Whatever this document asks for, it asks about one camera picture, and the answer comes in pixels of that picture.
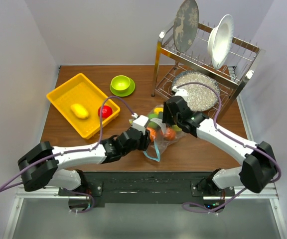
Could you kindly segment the yellow plastic tray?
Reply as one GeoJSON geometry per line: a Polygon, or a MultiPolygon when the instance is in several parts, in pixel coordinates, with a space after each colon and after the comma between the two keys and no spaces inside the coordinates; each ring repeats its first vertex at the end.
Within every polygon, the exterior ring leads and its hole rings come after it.
{"type": "Polygon", "coordinates": [[[100,131],[98,108],[108,97],[84,74],[79,73],[46,95],[47,99],[84,139],[100,131]],[[78,118],[71,106],[79,104],[89,113],[87,119],[78,118]]]}

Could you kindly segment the grey reindeer plate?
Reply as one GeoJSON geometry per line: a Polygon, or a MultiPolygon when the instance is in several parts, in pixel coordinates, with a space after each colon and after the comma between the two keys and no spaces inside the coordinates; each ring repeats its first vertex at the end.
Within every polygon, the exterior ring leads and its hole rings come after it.
{"type": "Polygon", "coordinates": [[[199,8],[195,0],[185,0],[174,20],[173,40],[178,52],[186,52],[196,37],[199,24],[199,8]]]}

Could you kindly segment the green bowl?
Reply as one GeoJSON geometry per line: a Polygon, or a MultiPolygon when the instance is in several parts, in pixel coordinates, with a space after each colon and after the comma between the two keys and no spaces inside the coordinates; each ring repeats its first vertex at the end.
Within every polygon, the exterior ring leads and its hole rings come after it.
{"type": "Polygon", "coordinates": [[[124,75],[115,76],[110,83],[113,90],[118,93],[124,93],[130,87],[131,81],[129,77],[124,75]]]}

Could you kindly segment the white deep plate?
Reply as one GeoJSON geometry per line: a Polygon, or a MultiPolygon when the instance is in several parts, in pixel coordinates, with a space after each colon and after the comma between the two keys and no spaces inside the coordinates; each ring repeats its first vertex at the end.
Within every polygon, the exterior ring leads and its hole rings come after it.
{"type": "Polygon", "coordinates": [[[212,29],[208,39],[207,51],[214,69],[221,68],[225,63],[231,49],[233,35],[234,19],[230,14],[226,14],[212,29]]]}

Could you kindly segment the speckled flat plate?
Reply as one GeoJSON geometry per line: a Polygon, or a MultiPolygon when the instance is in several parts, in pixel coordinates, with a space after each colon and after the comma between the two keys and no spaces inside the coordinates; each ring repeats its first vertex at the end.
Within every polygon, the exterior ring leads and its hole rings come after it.
{"type": "MultiPolygon", "coordinates": [[[[198,82],[212,88],[218,95],[220,89],[217,81],[197,71],[183,71],[179,73],[173,80],[172,88],[182,84],[198,82]]],[[[185,89],[188,93],[187,104],[194,112],[204,112],[211,109],[218,102],[218,97],[209,88],[200,84],[189,84],[181,89],[185,89]]]]}

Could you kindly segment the fake orange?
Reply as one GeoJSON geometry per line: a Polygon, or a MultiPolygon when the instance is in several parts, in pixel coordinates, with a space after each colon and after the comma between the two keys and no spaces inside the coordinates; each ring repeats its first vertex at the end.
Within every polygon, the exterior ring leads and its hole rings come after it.
{"type": "Polygon", "coordinates": [[[176,139],[176,131],[168,127],[166,133],[163,135],[163,138],[168,141],[174,141],[176,139]]]}
{"type": "Polygon", "coordinates": [[[155,131],[155,129],[153,129],[151,127],[147,127],[147,130],[149,131],[149,138],[150,138],[151,142],[154,142],[154,140],[156,138],[156,131],[155,131]]]}

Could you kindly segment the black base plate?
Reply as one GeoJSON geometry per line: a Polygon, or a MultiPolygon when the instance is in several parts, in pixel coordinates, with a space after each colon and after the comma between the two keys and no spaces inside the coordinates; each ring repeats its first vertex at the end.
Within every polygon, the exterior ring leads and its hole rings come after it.
{"type": "Polygon", "coordinates": [[[231,197],[234,188],[208,192],[201,189],[209,172],[86,172],[95,207],[107,204],[210,204],[231,197]]]}

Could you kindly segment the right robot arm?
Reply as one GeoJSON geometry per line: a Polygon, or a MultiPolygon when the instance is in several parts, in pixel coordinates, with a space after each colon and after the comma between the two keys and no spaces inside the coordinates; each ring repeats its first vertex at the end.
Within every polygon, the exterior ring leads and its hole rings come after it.
{"type": "Polygon", "coordinates": [[[216,196],[223,189],[244,186],[260,193],[278,173],[272,147],[239,137],[202,112],[193,112],[181,96],[174,96],[163,103],[162,121],[175,124],[183,132],[205,140],[234,158],[240,167],[217,169],[206,179],[204,188],[216,196]]]}

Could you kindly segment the green saucer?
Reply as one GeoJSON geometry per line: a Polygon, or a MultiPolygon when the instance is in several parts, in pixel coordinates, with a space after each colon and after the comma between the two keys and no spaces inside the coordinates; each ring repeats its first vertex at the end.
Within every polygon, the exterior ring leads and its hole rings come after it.
{"type": "Polygon", "coordinates": [[[118,96],[118,97],[126,97],[126,96],[129,96],[130,94],[132,94],[135,90],[136,85],[131,78],[129,78],[129,79],[131,81],[130,87],[124,93],[118,93],[115,90],[113,90],[112,87],[110,86],[110,91],[112,92],[112,94],[115,96],[118,96]]]}

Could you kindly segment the light green fake fruit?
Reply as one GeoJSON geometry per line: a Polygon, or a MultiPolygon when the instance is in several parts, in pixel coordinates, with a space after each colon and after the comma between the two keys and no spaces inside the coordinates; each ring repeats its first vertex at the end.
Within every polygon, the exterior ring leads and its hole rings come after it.
{"type": "Polygon", "coordinates": [[[149,115],[148,115],[148,118],[149,118],[148,127],[150,127],[150,128],[156,128],[156,127],[158,127],[158,124],[152,121],[152,119],[157,119],[157,118],[158,118],[158,115],[157,115],[157,114],[154,114],[154,113],[149,114],[149,115]]]}

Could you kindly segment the red fake apple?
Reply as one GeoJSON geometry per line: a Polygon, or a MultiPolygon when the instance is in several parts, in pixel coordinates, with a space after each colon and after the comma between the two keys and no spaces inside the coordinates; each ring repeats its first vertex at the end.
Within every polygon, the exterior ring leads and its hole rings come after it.
{"type": "Polygon", "coordinates": [[[110,106],[104,105],[98,108],[98,116],[102,116],[103,119],[108,118],[112,113],[113,110],[110,106]]]}

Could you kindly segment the dark green fake avocado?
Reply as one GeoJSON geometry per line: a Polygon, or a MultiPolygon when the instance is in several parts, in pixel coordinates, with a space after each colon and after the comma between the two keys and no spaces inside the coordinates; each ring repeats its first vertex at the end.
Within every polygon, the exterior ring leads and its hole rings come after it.
{"type": "Polygon", "coordinates": [[[158,118],[159,118],[160,120],[163,119],[163,112],[159,112],[159,113],[158,113],[158,118]]]}

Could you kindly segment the clear zip top bag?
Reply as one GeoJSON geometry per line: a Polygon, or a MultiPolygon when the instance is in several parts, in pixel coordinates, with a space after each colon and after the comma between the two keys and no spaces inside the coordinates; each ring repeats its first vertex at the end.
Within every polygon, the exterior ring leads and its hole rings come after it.
{"type": "MultiPolygon", "coordinates": [[[[154,108],[163,108],[163,105],[157,105],[154,108]]],[[[154,113],[153,110],[154,108],[147,114],[147,117],[149,114],[154,113]]],[[[178,142],[181,138],[185,137],[187,134],[182,131],[177,125],[169,125],[165,124],[160,120],[159,118],[157,119],[152,119],[153,122],[158,124],[158,127],[153,128],[156,131],[156,138],[154,142],[151,142],[147,148],[146,151],[144,151],[144,155],[146,158],[160,162],[161,160],[161,154],[167,149],[168,146],[171,144],[174,144],[178,142]],[[168,141],[163,138],[163,135],[166,133],[166,129],[170,127],[174,131],[176,131],[176,139],[174,141],[168,141]]]]}

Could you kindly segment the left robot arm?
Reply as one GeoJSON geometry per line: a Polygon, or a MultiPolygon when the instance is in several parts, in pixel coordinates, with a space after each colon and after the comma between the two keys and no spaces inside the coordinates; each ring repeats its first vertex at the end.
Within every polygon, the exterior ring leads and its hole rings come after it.
{"type": "Polygon", "coordinates": [[[100,143],[76,147],[52,147],[48,141],[39,143],[19,159],[21,179],[27,192],[45,186],[62,187],[75,195],[87,191],[80,172],[68,168],[84,164],[105,164],[120,160],[132,151],[145,151],[150,144],[150,131],[133,127],[121,135],[113,135],[100,143]]]}

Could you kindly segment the yellow fake mango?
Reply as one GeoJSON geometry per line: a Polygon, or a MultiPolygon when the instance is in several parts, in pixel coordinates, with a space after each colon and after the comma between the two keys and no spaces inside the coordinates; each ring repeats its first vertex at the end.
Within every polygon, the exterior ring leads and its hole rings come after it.
{"type": "Polygon", "coordinates": [[[70,109],[73,114],[79,119],[85,120],[89,117],[89,112],[81,104],[72,104],[70,106],[70,109]]]}

